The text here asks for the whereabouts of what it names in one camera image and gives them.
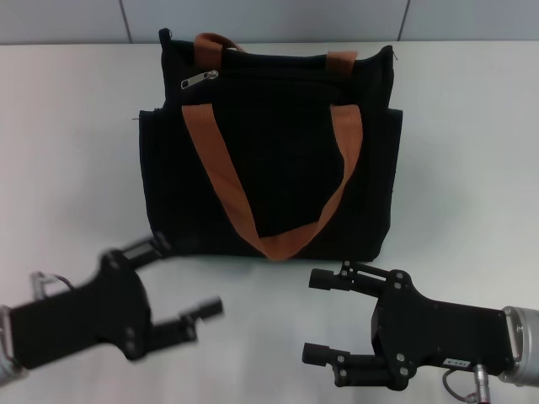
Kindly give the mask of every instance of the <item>bag handle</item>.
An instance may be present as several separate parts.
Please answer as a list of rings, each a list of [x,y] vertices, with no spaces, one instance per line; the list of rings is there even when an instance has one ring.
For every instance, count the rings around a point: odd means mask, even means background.
[[[185,125],[213,189],[238,235],[273,260],[288,259],[304,248],[329,222],[339,207],[344,187],[358,161],[363,141],[357,105],[331,106],[334,135],[344,161],[343,179],[322,209],[318,221],[276,236],[259,237],[253,212],[228,154],[211,104],[184,105]]]
[[[209,32],[198,34],[195,38],[195,66],[201,70],[221,70],[222,51],[226,48],[245,50],[233,41]],[[349,77],[354,69],[357,52],[328,52],[326,70]]]

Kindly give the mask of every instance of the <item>white wall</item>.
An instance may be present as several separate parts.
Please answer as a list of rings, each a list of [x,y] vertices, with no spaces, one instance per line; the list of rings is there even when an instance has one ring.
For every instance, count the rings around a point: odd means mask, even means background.
[[[539,40],[537,0],[2,0],[0,44],[128,42],[120,1],[135,42]]]

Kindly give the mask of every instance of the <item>wire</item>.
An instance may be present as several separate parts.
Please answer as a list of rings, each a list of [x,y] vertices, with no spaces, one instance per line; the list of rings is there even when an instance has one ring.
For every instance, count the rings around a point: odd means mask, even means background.
[[[444,384],[444,387],[446,388],[447,392],[449,394],[451,394],[454,398],[456,398],[458,401],[462,401],[462,402],[468,402],[468,403],[474,403],[474,402],[478,402],[478,400],[476,399],[476,394],[475,393],[472,393],[472,394],[468,394],[466,397],[463,397],[463,396],[460,396],[458,394],[456,394],[450,387],[449,387],[449,384],[447,383],[447,376],[449,376],[451,373],[454,373],[455,370],[451,369],[451,370],[447,370],[443,376],[441,376],[441,382]]]
[[[64,284],[66,284],[66,286],[69,288],[70,291],[75,290],[75,286],[73,286],[73,284],[71,282],[69,282],[69,280],[67,280],[67,278],[64,278],[63,276],[60,276],[60,275],[54,275],[54,276],[55,276],[56,279],[60,280]]]

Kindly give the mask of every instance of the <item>label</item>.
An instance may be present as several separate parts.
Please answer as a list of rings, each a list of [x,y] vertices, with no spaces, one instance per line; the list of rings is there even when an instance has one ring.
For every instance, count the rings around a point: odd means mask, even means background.
[[[449,359],[447,358],[444,360],[444,364],[448,364],[450,366],[457,366],[459,368],[467,368],[470,365],[470,362],[466,360],[458,360],[458,359]]]

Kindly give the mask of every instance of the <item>white table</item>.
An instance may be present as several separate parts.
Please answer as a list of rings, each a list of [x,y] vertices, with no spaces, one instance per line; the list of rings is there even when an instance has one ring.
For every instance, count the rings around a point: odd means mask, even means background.
[[[246,45],[313,55],[385,44]],[[539,308],[539,43],[396,43],[391,106],[403,109],[392,229],[380,268],[409,271],[428,297]],[[30,300],[36,270],[83,282],[98,254],[149,232],[139,109],[163,102],[159,45],[0,48],[0,296]],[[317,263],[337,270],[337,263]],[[133,365],[102,346],[0,390],[13,404],[456,403],[441,369],[400,393],[333,385],[304,343],[371,353],[375,300],[307,288],[314,263],[184,258],[141,273],[155,319],[220,295],[226,316],[200,343]],[[453,387],[472,391],[469,374]],[[539,391],[491,378],[494,404]]]

